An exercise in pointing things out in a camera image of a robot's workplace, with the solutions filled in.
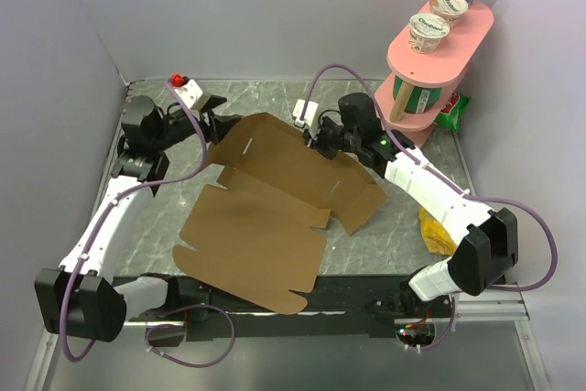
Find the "brown cardboard box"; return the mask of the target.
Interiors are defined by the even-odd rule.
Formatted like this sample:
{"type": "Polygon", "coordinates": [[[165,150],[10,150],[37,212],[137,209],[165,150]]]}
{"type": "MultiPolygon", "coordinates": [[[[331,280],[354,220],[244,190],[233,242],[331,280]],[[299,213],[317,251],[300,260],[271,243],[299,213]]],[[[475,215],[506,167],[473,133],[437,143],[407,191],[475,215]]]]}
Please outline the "brown cardboard box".
{"type": "Polygon", "coordinates": [[[202,188],[174,262],[190,277],[278,313],[301,310],[293,294],[313,290],[330,218],[353,234],[386,199],[353,158],[328,160],[268,113],[244,117],[210,146],[207,162],[222,172],[202,188]]]}

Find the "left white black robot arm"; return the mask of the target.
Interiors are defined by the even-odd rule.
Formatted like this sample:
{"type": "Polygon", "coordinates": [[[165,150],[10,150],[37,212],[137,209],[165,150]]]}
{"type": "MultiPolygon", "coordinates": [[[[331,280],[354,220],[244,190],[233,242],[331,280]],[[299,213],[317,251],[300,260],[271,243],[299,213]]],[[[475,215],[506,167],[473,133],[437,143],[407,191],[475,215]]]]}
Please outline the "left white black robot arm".
{"type": "Polygon", "coordinates": [[[44,268],[35,279],[47,331],[60,338],[111,342],[126,321],[149,310],[162,320],[179,313],[176,277],[145,273],[114,286],[115,260],[165,179],[167,149],[193,135],[205,146],[217,144],[239,122],[236,114],[214,112],[226,101],[218,95],[189,95],[167,109],[145,95],[126,102],[116,159],[98,210],[58,268],[44,268]]]}

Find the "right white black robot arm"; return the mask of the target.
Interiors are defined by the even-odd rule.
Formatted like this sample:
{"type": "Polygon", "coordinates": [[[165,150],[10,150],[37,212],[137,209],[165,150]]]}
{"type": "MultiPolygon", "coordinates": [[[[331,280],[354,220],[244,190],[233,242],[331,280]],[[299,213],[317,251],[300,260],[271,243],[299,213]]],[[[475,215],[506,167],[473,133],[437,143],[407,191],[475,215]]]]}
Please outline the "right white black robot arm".
{"type": "Polygon", "coordinates": [[[467,199],[407,137],[386,132],[373,100],[364,92],[343,96],[335,123],[317,103],[296,102],[292,117],[306,145],[327,159],[352,153],[365,167],[394,184],[438,221],[456,244],[453,255],[415,271],[399,288],[402,310],[420,316],[432,300],[464,292],[478,296],[518,261],[517,219],[467,199]]]}

